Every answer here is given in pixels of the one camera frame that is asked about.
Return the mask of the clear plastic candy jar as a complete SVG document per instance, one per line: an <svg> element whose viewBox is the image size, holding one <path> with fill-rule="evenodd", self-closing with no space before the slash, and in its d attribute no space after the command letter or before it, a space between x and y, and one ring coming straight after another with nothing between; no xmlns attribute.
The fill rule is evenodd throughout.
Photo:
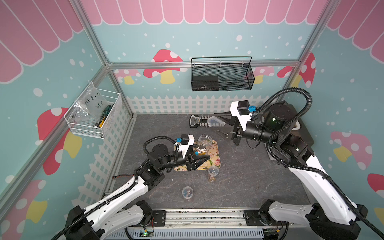
<svg viewBox="0 0 384 240"><path fill-rule="evenodd" d="M201 148L209 149L213 143L213 139L208 135L200 135L198 139L198 146Z"/></svg>

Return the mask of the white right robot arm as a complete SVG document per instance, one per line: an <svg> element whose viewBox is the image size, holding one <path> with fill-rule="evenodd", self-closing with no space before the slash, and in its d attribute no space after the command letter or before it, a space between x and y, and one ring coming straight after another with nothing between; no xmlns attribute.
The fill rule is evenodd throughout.
<svg viewBox="0 0 384 240"><path fill-rule="evenodd" d="M310 191L316 202L311 205L284 204L267 200L259 209L262 224L294 223L311 228L324 240L355 240L363 222L380 238L384 234L367 220L367 208L353 203L326 173L314 151L292 130L311 108L309 92L287 88L273 94L260 107L248 101L234 101L230 110L216 116L233 127L232 141L253 140L265 144L269 156L289 169Z"/></svg>

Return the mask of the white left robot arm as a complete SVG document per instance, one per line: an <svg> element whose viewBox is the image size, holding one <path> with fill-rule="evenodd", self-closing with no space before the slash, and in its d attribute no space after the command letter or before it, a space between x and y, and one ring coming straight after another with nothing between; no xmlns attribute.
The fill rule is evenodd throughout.
<svg viewBox="0 0 384 240"><path fill-rule="evenodd" d="M134 171L131 179L105 198L85 208L70 210L63 230L53 239L65 236L67 240L103 240L120 229L135 225L146 226L152 220L153 210L145 201L139 201L129 210L123 208L156 187L164 178L164 171L186 166L197 170L210 160L210 155L195 153L192 135L178 139L157 136L143 144L146 160Z"/></svg>

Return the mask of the clear plastic jar lid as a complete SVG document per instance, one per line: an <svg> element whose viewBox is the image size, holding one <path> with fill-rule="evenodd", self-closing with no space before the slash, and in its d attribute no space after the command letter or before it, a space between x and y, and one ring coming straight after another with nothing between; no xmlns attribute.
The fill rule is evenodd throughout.
<svg viewBox="0 0 384 240"><path fill-rule="evenodd" d="M226 123L218 117L212 116L207 120L208 127L224 127Z"/></svg>

